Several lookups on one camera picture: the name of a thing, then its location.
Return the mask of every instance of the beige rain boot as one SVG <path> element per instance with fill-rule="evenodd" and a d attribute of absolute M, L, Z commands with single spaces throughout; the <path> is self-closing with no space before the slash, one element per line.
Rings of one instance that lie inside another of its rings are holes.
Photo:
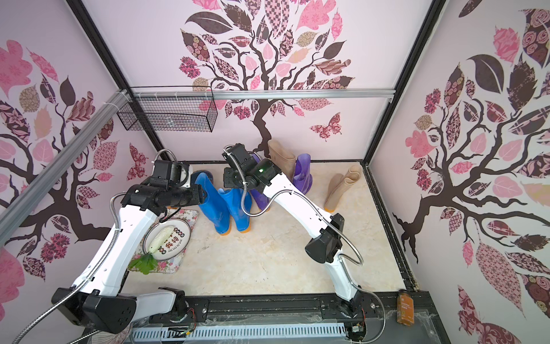
<path fill-rule="evenodd" d="M 277 140 L 269 140 L 267 146 L 269 147 L 271 161 L 279 166 L 281 171 L 288 177 L 288 180 L 292 181 L 294 177 L 294 167 L 296 166 L 296 156 L 283 147 Z"/>
<path fill-rule="evenodd" d="M 361 177 L 361 165 L 355 164 L 348 169 L 348 172 L 343 176 L 338 173 L 332 177 L 328 184 L 328 194 L 324 201 L 324 209 L 328 212 L 334 212 L 340 201 L 340 197 Z"/>

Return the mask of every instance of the floral placemat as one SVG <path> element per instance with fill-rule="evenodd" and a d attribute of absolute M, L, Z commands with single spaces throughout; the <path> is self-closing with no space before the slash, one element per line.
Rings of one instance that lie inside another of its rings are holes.
<path fill-rule="evenodd" d="M 171 215 L 173 212 L 175 212 L 176 209 L 168 209 L 168 215 Z M 197 216 L 199 215 L 199 212 L 196 210 L 180 210 L 176 215 L 174 215 L 173 219 L 180 219 L 188 223 L 189 227 L 191 228 L 191 233 L 193 232 L 193 227 L 195 226 L 195 223 L 197 222 Z M 155 220 L 155 223 L 149 227 L 149 230 L 151 228 L 155 227 L 158 224 L 158 220 L 161 217 L 158 217 Z M 141 257 L 143 252 L 143 238 L 141 239 L 139 245 L 137 246 L 136 252 L 134 253 L 134 257 L 132 259 L 137 259 Z M 157 263 L 157 267 L 154 268 L 151 272 L 160 272 L 162 274 L 173 274 L 179 269 L 179 264 L 182 262 L 183 255 L 185 254 L 185 249 L 181 251 L 180 254 L 175 256 L 174 258 L 170 258 L 166 261 L 159 261 Z M 136 268 L 128 269 L 130 271 L 139 271 Z"/>

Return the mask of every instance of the black frame edge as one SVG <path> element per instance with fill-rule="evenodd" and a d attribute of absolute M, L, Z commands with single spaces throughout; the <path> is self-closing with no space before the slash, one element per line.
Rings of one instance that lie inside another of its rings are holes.
<path fill-rule="evenodd" d="M 378 148 L 378 145 L 380 144 L 380 141 L 384 136 L 384 132 L 386 131 L 386 128 L 388 127 L 388 124 L 392 119 L 393 113 L 397 108 L 397 104 L 399 103 L 399 100 L 401 99 L 401 96 L 403 95 L 403 92 L 405 91 L 405 88 L 409 83 L 410 77 L 413 74 L 414 68 L 416 67 L 420 55 L 422 54 L 424 47 L 426 46 L 426 43 L 428 42 L 428 39 L 432 34 L 433 28 L 435 27 L 437 20 L 439 19 L 439 15 L 441 14 L 445 2 L 446 0 L 433 0 L 430 5 L 430 9 L 428 10 L 426 17 L 424 18 L 424 22 L 420 27 L 420 31 L 405 62 L 405 66 L 403 67 L 401 75 L 397 80 L 397 84 L 395 86 L 395 94 L 393 95 L 391 102 L 388 103 L 388 105 L 386 106 L 386 109 L 382 114 L 382 118 L 380 119 L 380 123 L 378 124 L 375 134 L 372 137 L 371 143 L 368 146 L 367 154 L 363 159 L 363 163 L 367 165 L 371 163 L 372 157 L 374 156 L 376 149 Z"/>
<path fill-rule="evenodd" d="M 113 55 L 107 47 L 107 44 L 103 40 L 103 37 L 98 31 L 94 21 L 90 17 L 90 13 L 88 13 L 86 7 L 81 0 L 66 0 L 66 2 L 73 11 L 73 14 L 80 23 L 80 26 L 86 33 L 86 36 L 88 36 L 88 39 L 92 43 L 93 47 L 96 49 L 97 54 L 100 56 L 103 64 L 109 71 L 109 74 L 113 78 L 114 82 L 120 89 L 126 90 L 128 92 L 128 96 L 130 96 L 131 98 L 131 101 L 129 102 L 130 107 L 136 114 L 145 133 L 149 137 L 149 140 L 151 140 L 152 145 L 157 151 L 164 149 L 164 145 L 162 144 L 157 133 L 151 129 L 151 123 L 149 123 L 149 120 L 144 115 L 144 110 L 141 108 L 139 102 L 136 101 L 130 85 L 128 84 L 126 78 L 124 77 L 124 74 L 122 74 L 122 71 L 118 67 L 117 62 L 115 61 Z M 168 154 L 166 154 L 165 152 L 161 154 L 161 158 L 163 158 L 164 160 L 170 160 Z"/>

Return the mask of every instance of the rain boot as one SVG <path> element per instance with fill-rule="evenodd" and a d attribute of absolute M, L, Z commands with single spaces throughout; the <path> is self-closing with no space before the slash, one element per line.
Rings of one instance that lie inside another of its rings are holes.
<path fill-rule="evenodd" d="M 227 204 L 229 213 L 233 216 L 235 224 L 237 225 L 237 230 L 241 233 L 246 233 L 250 230 L 250 218 L 246 215 L 240 207 L 240 199 L 243 196 L 242 189 L 218 189 L 219 195 Z M 244 207 L 247 212 L 250 212 L 252 208 L 252 197 L 250 194 L 246 194 L 244 199 Z"/>
<path fill-rule="evenodd" d="M 311 156 L 309 154 L 300 154 L 296 159 L 296 168 L 294 169 L 294 178 L 292 183 L 296 189 L 304 195 L 311 189 L 313 176 L 310 172 Z"/>
<path fill-rule="evenodd" d="M 254 158 L 254 160 L 256 160 L 256 162 L 260 162 L 260 159 L 256 156 L 256 154 L 252 154 L 252 157 Z M 260 210 L 263 210 L 267 207 L 267 204 L 270 202 L 270 199 L 267 196 L 254 189 L 250 190 L 249 192 L 254 198 L 254 201 L 256 201 L 256 205 L 258 206 L 258 208 L 260 208 Z"/>
<path fill-rule="evenodd" d="M 334 212 L 342 195 L 361 177 L 361 165 L 355 164 L 348 169 L 343 176 L 338 173 L 332 177 L 328 184 L 328 194 L 324 201 L 324 209 L 328 212 Z"/>
<path fill-rule="evenodd" d="M 294 177 L 294 166 L 296 165 L 296 156 L 283 147 L 277 140 L 269 140 L 267 142 L 269 147 L 269 154 L 271 155 L 271 161 L 277 165 L 284 174 L 286 174 L 288 180 L 292 180 Z"/>
<path fill-rule="evenodd" d="M 202 189 L 206 191 L 206 200 L 203 204 L 199 205 L 199 208 L 205 214 L 205 216 L 214 223 L 216 232 L 220 235 L 227 235 L 231 230 L 231 221 L 229 215 L 229 209 L 226 202 L 218 194 L 214 185 L 208 178 L 208 175 L 204 172 L 197 176 L 195 184 L 202 186 Z"/>

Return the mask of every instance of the butterfly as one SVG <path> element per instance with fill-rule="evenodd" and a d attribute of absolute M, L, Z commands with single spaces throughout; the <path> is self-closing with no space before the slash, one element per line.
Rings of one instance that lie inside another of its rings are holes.
<path fill-rule="evenodd" d="M 339 123 L 340 113 L 338 112 L 337 114 L 332 116 L 331 120 L 328 122 L 328 125 L 314 125 L 313 127 L 310 127 L 310 129 L 313 130 L 315 133 L 319 133 L 319 137 L 326 141 L 327 138 L 331 136 L 331 132 L 333 134 L 340 133 L 342 126 Z"/>

